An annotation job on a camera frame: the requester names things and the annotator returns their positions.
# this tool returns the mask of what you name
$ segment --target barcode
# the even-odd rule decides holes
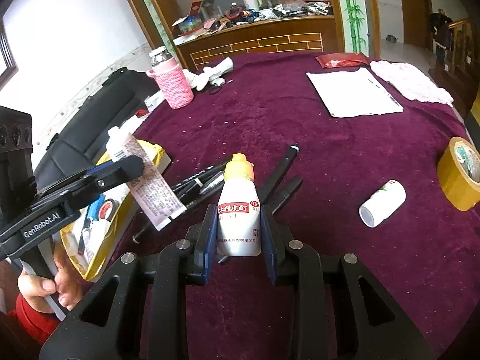
[[[118,153],[115,153],[114,157],[117,160],[123,160],[124,158],[127,158],[127,154],[123,150],[120,150]]]

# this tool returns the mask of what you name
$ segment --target human hand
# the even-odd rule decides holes
[[[18,278],[18,288],[32,309],[38,312],[52,314],[53,310],[44,299],[47,295],[59,293],[58,301],[68,310],[71,310],[82,298],[80,276],[67,256],[65,248],[60,243],[55,243],[53,260],[58,268],[55,280],[29,275],[23,269]]]

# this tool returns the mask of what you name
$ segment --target yellow bottle cap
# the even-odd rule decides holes
[[[245,154],[234,154],[232,160],[225,167],[225,181],[236,177],[245,177],[255,181],[254,166],[247,161]]]

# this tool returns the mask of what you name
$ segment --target person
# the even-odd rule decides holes
[[[36,350],[39,350],[60,323],[44,297],[58,292],[59,303],[68,310],[72,310],[82,298],[81,277],[72,266],[63,245],[55,243],[53,259],[58,268],[54,280],[29,275],[25,269],[20,274],[20,294],[16,299],[15,310],[7,316],[0,312],[0,344],[3,344],[0,347],[25,351],[26,347],[35,347],[36,344]],[[33,344],[25,338],[26,335],[34,341]]]
[[[452,23],[443,9],[439,9],[438,13],[430,14],[430,30],[434,34],[436,42],[435,54],[437,56],[437,64],[445,66],[446,50],[452,46],[452,31],[448,25]]]

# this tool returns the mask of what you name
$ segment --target picture frame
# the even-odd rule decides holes
[[[0,20],[0,91],[18,71],[10,46],[8,45],[3,19]]]

